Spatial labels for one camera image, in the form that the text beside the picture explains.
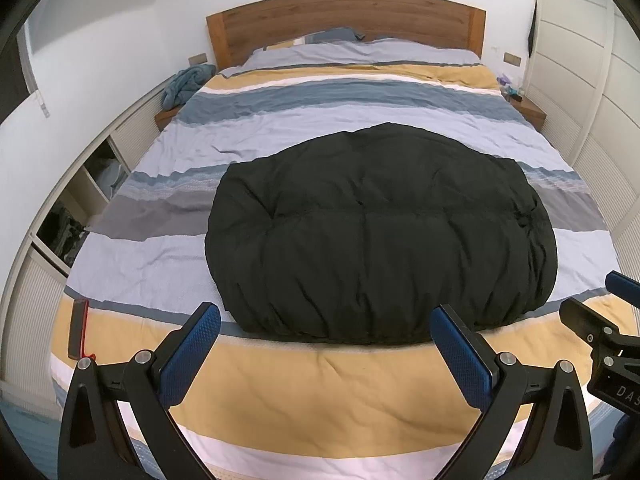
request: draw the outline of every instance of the striped duvet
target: striped duvet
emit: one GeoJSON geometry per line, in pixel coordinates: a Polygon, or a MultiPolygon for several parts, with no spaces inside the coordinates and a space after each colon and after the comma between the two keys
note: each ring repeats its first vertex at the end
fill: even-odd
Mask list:
{"type": "MultiPolygon", "coordinates": [[[[560,323],[560,302],[577,296],[623,333],[637,329],[631,307],[604,290],[605,275],[618,263],[585,183],[501,97],[475,54],[378,40],[258,50],[187,102],[76,259],[52,337],[59,400],[75,365],[66,357],[73,298],[90,300],[85,347],[99,364],[155,348],[200,302],[212,301],[221,309],[222,335],[171,412],[216,476],[434,477],[478,411],[466,405],[432,344],[360,348],[258,338],[224,311],[204,257],[210,206],[230,163],[385,122],[519,163],[548,210],[558,277],[547,304],[486,338],[524,364],[569,359],[586,384],[590,349],[560,323]]],[[[593,418],[597,401],[588,394],[586,400],[593,418]]],[[[143,464],[160,476],[130,408],[121,409],[143,464]]],[[[523,408],[496,464],[513,453],[527,414],[523,408]]]]}

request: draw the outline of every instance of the blue gripper pad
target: blue gripper pad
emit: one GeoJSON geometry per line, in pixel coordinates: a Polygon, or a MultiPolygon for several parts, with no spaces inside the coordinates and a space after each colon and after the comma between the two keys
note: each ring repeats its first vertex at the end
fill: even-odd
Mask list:
{"type": "Polygon", "coordinates": [[[466,403],[485,412],[493,400],[489,370],[443,309],[433,309],[429,324],[431,338],[466,403]]]}
{"type": "Polygon", "coordinates": [[[607,274],[604,286],[611,294],[615,294],[634,307],[640,308],[640,283],[612,270],[607,274]]]}
{"type": "Polygon", "coordinates": [[[220,311],[212,304],[162,368],[158,399],[165,409],[180,404],[220,333],[220,311]]]}

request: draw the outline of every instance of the yellow stripe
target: yellow stripe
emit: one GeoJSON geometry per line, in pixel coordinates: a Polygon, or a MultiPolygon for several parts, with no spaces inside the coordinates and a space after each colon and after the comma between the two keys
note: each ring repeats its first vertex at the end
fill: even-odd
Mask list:
{"type": "MultiPolygon", "coordinates": [[[[56,318],[54,354],[67,362],[70,298],[56,318]]],[[[586,302],[636,334],[632,308],[613,296],[586,302]]],[[[171,325],[91,310],[86,350],[101,364],[153,349],[171,325]]],[[[557,313],[486,334],[497,352],[524,364],[568,359],[580,383],[591,373],[590,348],[557,313]]],[[[478,411],[469,408],[433,345],[402,349],[298,346],[220,336],[184,402],[178,424],[236,446],[284,454],[349,458],[385,456],[455,444],[478,411]]],[[[523,408],[522,420],[529,413],[523,408]]]]}
{"type": "Polygon", "coordinates": [[[218,74],[207,82],[206,87],[212,90],[236,90],[247,86],[292,78],[319,75],[358,76],[358,74],[372,73],[407,76],[420,81],[435,81],[443,84],[466,86],[468,88],[498,89],[498,83],[495,80],[494,74],[484,65],[432,66],[421,64],[316,66],[252,70],[226,79],[218,74]]]}

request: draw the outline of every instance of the black down comforter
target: black down comforter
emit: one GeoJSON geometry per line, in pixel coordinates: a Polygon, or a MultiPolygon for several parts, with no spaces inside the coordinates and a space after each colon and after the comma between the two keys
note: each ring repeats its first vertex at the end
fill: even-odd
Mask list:
{"type": "Polygon", "coordinates": [[[514,160],[389,123],[231,164],[205,252],[245,331],[350,344],[427,341],[440,303],[474,330],[512,323],[558,266],[514,160]]]}

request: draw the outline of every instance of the nightstand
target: nightstand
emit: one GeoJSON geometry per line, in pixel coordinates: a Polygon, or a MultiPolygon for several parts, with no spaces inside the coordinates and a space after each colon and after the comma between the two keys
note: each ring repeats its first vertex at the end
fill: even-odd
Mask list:
{"type": "Polygon", "coordinates": [[[171,110],[163,110],[162,112],[156,114],[156,124],[158,125],[158,129],[160,131],[164,130],[167,127],[167,125],[171,122],[171,119],[175,117],[182,106],[184,105],[171,108],[171,110]]]}
{"type": "Polygon", "coordinates": [[[523,97],[522,102],[520,103],[515,99],[510,99],[509,102],[511,106],[519,111],[527,122],[531,123],[537,131],[542,131],[542,126],[545,124],[546,120],[546,114],[538,108],[531,99],[523,97]]]}

